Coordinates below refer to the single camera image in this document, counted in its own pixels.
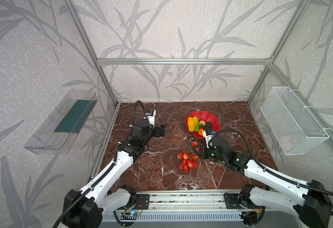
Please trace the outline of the fake red grape bunch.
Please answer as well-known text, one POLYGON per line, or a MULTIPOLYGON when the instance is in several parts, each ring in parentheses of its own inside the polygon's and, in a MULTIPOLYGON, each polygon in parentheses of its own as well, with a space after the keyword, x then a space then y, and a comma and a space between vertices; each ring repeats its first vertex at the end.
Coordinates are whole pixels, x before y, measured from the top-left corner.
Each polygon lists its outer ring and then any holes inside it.
POLYGON ((198 143, 196 141, 192 142, 190 147, 187 151, 183 151, 177 155, 177 158, 181 161, 179 164, 180 169, 187 172, 190 170, 194 170, 198 163, 197 159, 198 156, 199 147, 198 143))

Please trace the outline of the small fake orange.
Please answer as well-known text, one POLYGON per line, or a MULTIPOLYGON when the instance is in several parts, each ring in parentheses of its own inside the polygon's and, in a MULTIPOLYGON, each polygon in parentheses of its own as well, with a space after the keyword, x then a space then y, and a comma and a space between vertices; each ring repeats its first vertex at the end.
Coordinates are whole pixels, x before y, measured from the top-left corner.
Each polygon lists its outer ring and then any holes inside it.
POLYGON ((200 136, 203 136, 203 132, 204 132, 205 130, 203 129, 203 128, 201 128, 201 129, 199 129, 199 131, 198 131, 198 134, 200 135, 200 136))

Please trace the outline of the green yellow fake mango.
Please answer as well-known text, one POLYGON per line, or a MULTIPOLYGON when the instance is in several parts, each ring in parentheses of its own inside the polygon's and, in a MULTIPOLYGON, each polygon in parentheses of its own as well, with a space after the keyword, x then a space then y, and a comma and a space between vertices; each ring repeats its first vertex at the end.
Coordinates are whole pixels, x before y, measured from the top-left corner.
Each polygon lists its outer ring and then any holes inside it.
POLYGON ((196 116, 194 116, 193 121, 194 121, 194 128, 195 128, 194 132, 198 133, 199 132, 199 119, 196 116))

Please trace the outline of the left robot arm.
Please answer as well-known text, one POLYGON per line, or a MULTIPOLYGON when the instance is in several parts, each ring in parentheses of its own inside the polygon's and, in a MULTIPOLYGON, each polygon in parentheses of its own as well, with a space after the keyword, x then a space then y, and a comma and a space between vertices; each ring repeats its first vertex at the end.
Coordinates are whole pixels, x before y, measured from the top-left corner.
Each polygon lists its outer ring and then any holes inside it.
POLYGON ((165 125, 155 125, 156 110, 145 109, 138 100, 134 108, 141 106, 144 117, 132 117, 128 135, 119 142, 114 158, 88 184, 79 191, 71 190, 64 199, 63 212, 53 227, 60 224, 67 228, 97 228, 103 218, 118 208, 134 205, 136 191, 128 186, 109 193, 121 175, 143 154, 152 138, 165 135, 165 125))

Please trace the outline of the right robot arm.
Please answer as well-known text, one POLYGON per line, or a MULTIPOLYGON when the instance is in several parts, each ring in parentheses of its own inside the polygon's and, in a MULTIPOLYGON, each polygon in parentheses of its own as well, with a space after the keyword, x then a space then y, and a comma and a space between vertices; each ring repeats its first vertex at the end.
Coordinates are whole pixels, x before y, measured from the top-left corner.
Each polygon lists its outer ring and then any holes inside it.
POLYGON ((205 145, 192 146, 201 159, 220 162, 224 167, 244 177, 257 180, 274 192, 246 185, 240 192, 240 203, 269 207, 298 218, 309 228, 327 228, 333 216, 333 192, 318 181, 299 180, 260 163, 253 155, 247 139, 242 139, 250 155, 236 152, 220 132, 203 133, 205 145))

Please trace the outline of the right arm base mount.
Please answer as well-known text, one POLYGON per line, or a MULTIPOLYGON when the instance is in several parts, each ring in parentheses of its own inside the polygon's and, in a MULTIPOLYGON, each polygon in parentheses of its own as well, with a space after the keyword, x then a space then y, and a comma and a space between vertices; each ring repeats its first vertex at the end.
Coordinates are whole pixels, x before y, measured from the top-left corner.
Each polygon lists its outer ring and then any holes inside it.
POLYGON ((240 194, 225 193, 223 195, 227 209, 245 209, 258 210, 260 206, 255 205, 249 198, 240 196, 240 194))

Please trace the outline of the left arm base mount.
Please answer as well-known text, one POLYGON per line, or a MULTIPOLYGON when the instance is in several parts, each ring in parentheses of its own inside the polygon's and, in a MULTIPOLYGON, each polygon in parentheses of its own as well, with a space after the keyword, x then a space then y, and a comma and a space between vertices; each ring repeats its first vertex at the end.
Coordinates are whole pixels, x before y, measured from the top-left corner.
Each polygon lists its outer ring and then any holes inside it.
POLYGON ((150 203, 149 194, 134 194, 131 195, 129 201, 125 206, 119 208, 121 209, 136 209, 136 210, 147 210, 150 203))

